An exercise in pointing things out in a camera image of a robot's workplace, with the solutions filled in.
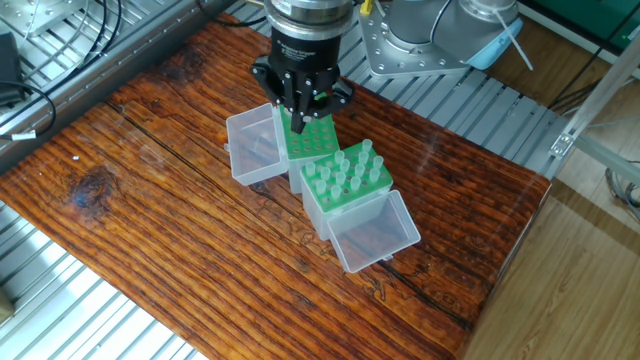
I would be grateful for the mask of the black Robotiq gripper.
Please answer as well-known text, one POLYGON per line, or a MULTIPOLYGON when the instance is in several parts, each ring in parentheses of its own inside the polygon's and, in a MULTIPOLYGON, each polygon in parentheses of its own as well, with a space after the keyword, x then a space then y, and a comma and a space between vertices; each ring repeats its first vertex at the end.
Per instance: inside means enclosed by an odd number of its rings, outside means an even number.
POLYGON ((306 78, 316 89, 306 112, 307 123, 335 114, 352 102, 354 85, 339 79, 340 36, 302 40, 273 30, 271 40, 270 63, 268 58, 257 58, 250 72, 267 97, 291 113, 292 132, 301 134, 305 127, 298 88, 306 78))

